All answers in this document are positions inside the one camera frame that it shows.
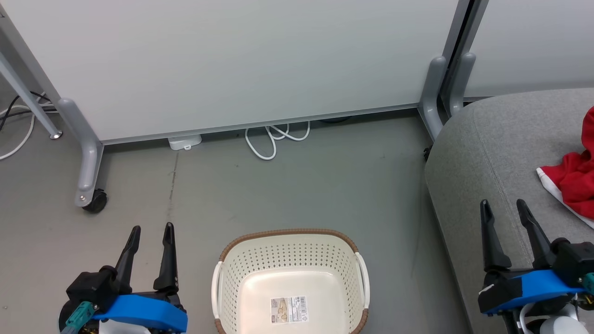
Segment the white plastic basket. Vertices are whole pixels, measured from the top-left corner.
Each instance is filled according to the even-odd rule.
[[[358,334],[369,308],[369,276],[352,240],[328,229],[244,235],[214,269],[220,334]]]

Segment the fabric upholstery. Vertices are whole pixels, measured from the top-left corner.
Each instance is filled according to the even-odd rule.
[[[484,278],[481,200],[491,204],[495,229],[514,268],[531,267],[533,260],[517,215],[518,198],[526,201],[551,241],[594,242],[594,229],[550,195],[536,174],[536,168],[584,150],[582,119],[593,105],[594,89],[492,97],[465,107],[437,137],[426,181],[475,333],[506,333],[501,319],[478,309]],[[594,332],[591,313],[582,311],[580,317]]]

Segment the concrete floor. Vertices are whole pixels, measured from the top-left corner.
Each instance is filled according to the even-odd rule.
[[[422,177],[426,131],[416,114],[396,114],[315,122],[305,141],[278,142],[271,162],[256,158],[241,132],[204,136],[187,152],[163,140],[110,146],[100,179],[109,202],[98,215],[74,206],[77,142],[58,115],[59,140],[37,123],[0,162],[0,328],[57,333],[66,287],[81,271],[115,265],[134,225],[142,237],[132,287],[151,289],[171,221],[188,333],[216,333],[210,281],[228,242],[306,227],[343,232],[364,256],[371,306],[363,333],[468,333]],[[28,116],[15,118],[0,131],[0,155],[29,126]],[[268,154],[266,141],[254,131]]]

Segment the red towel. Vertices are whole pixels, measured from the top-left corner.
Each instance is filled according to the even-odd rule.
[[[563,203],[579,216],[590,220],[594,219],[594,159],[591,153],[594,152],[594,107],[584,117],[582,144],[586,148],[582,154],[569,153],[560,165],[543,166],[540,170],[557,186]],[[542,176],[541,181],[547,188]]]

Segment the white panel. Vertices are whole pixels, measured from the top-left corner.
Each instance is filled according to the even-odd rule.
[[[457,0],[0,0],[101,140],[417,103]]]
[[[465,96],[594,86],[594,1],[491,0]]]

